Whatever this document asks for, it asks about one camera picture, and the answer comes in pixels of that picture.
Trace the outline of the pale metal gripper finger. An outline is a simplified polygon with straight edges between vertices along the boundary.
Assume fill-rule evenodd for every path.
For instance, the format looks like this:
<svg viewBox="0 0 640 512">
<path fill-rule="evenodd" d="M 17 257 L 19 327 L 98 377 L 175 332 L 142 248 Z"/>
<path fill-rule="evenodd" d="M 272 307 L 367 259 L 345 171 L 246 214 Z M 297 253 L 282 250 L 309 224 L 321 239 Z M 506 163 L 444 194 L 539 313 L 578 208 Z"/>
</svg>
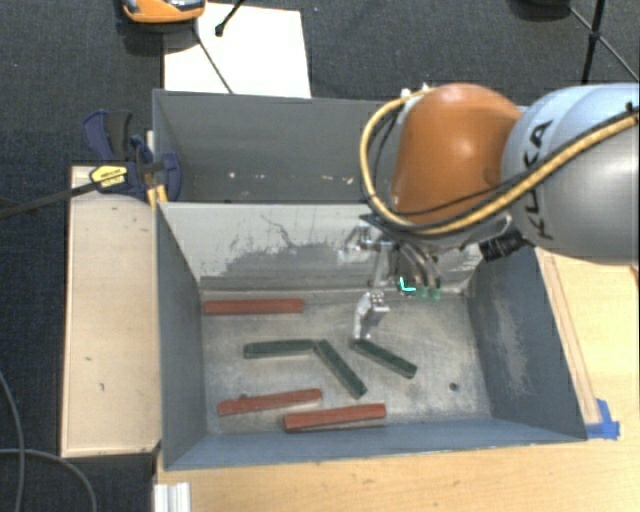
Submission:
<svg viewBox="0 0 640 512">
<path fill-rule="evenodd" d="M 342 249 L 346 264 L 366 263 L 374 251 L 374 238 L 368 224 L 357 225 L 348 235 Z"/>
<path fill-rule="evenodd" d="M 383 291 L 365 292 L 359 299 L 354 312 L 352 338 L 354 340 L 371 338 L 371 331 L 390 311 L 385 302 Z"/>
</svg>

